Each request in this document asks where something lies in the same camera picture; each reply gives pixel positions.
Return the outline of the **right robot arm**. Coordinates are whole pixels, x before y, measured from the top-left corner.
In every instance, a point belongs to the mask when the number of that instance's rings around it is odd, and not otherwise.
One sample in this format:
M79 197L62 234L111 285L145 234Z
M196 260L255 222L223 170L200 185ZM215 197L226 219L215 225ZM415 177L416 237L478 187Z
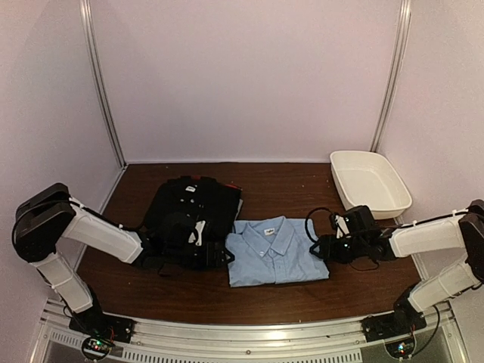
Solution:
M381 227L366 205L331 213L330 234L310 239L309 252L325 262L373 263L411 257L427 276L395 301L388 328L395 334L417 326L422 312L483 283L483 201L410 224Z

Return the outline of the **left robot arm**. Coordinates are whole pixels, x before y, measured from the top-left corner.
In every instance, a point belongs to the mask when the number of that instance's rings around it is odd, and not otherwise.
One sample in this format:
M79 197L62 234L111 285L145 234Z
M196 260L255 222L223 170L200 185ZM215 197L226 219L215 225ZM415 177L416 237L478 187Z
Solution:
M166 264L191 269L218 268L234 261L223 237L212 237L209 223L182 211L161 222L137 228L115 223L73 197L69 188L55 183L20 204L11 229L17 255L47 281L79 316L93 336L109 327L94 292L76 270L76 260L64 257L63 245L92 248L139 268L161 269Z

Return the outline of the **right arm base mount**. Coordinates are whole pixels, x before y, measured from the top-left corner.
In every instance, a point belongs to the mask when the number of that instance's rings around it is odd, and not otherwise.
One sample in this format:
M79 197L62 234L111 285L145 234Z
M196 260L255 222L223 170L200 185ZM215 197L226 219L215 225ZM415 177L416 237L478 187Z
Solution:
M368 316L361 321L365 339L368 342L386 340L410 334L427 326L422 312L417 312L409 302L397 302L393 312Z

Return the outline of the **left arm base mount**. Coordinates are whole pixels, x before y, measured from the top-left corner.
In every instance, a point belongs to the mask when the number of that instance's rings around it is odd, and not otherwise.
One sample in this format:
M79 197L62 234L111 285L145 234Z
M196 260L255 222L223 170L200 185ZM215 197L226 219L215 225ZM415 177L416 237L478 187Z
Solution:
M83 312L71 312L69 329L104 340L130 343L134 327L131 318L109 315L96 302Z

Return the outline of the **red black plaid shirt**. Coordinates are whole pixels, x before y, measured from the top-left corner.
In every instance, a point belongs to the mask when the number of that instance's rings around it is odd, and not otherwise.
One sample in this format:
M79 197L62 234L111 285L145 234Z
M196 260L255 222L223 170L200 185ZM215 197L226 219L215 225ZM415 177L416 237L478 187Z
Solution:
M227 187L227 188L230 188L231 190L234 190L236 192L241 192L242 191L242 188L238 187L237 185L225 184L224 186Z

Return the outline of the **light blue long sleeve shirt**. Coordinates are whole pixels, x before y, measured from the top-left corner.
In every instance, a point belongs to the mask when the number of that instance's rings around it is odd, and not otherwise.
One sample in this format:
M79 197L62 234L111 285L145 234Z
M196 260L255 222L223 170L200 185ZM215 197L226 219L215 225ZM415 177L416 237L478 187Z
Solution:
M330 272L309 249L316 233L311 219L279 216L265 220L238 220L227 236L234 255L228 264L231 287L292 284L326 280Z

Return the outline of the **grey shirt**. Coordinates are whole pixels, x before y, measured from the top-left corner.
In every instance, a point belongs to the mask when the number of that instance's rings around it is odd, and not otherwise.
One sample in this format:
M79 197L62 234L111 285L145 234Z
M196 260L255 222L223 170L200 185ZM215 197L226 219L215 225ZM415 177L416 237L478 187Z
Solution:
M237 205L237 212L235 214L234 220L236 221L240 215L240 211L242 210L244 201L243 199L239 199L238 205Z

